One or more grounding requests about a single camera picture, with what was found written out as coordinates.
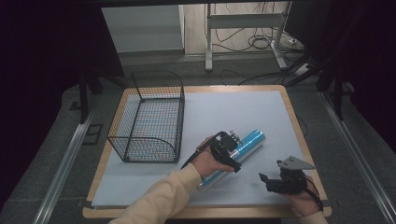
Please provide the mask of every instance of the beige sleeve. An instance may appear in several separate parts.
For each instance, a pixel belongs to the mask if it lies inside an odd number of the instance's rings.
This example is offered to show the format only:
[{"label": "beige sleeve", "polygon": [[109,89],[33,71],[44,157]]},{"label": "beige sleeve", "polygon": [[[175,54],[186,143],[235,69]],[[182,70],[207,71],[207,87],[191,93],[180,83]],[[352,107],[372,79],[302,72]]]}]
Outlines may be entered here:
[{"label": "beige sleeve", "polygon": [[110,224],[164,223],[190,200],[191,192],[201,183],[201,177],[190,163],[154,184],[141,198],[128,206]]},{"label": "beige sleeve", "polygon": [[308,217],[300,217],[300,222],[302,224],[327,224],[322,212],[317,212]]}]

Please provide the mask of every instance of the blue plastic wrap roll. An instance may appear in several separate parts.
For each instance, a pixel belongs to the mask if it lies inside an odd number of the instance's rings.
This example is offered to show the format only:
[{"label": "blue plastic wrap roll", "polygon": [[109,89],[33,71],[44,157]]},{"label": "blue plastic wrap roll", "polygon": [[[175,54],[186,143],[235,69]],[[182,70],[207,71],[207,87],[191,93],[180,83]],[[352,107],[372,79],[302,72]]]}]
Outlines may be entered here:
[{"label": "blue plastic wrap roll", "polygon": [[[264,140],[265,135],[262,132],[258,130],[251,132],[244,139],[242,139],[242,144],[239,144],[236,150],[230,153],[231,158],[238,162],[244,160],[248,155],[261,146]],[[212,175],[203,177],[201,185],[198,186],[198,190],[207,190],[212,184],[216,183],[219,179],[227,174],[228,173],[222,171],[216,171]]]}]

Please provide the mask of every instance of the white wall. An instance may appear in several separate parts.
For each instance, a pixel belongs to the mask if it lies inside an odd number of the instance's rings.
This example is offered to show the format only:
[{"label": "white wall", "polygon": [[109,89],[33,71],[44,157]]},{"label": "white wall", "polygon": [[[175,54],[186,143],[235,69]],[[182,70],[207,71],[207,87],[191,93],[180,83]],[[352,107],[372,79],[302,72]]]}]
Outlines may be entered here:
[{"label": "white wall", "polygon": [[179,6],[106,7],[102,11],[117,52],[184,49],[184,14]]}]

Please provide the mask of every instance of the white desk frame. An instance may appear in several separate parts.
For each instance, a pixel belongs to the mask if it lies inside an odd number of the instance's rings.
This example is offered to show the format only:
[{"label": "white desk frame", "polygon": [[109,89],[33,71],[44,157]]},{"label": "white desk frame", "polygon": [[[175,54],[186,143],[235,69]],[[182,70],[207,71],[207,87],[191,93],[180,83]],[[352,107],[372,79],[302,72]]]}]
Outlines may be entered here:
[{"label": "white desk frame", "polygon": [[286,19],[289,14],[291,1],[283,8],[282,13],[266,14],[235,14],[235,15],[212,15],[210,4],[207,4],[206,11],[206,53],[205,70],[213,70],[213,50],[212,50],[212,29],[233,29],[233,28],[257,28],[257,27],[277,27],[275,40],[271,43],[271,48],[275,54],[280,69],[287,69],[285,60],[279,51],[279,41],[285,28]]}]

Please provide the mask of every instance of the wire basket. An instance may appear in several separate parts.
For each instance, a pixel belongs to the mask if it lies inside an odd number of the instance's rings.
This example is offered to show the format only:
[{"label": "wire basket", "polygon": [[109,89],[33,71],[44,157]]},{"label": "wire basket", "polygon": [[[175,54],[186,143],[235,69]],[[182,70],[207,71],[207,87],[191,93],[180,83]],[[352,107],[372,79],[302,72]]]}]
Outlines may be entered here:
[{"label": "wire basket", "polygon": [[178,162],[184,88],[171,72],[133,72],[107,140],[125,162]]}]

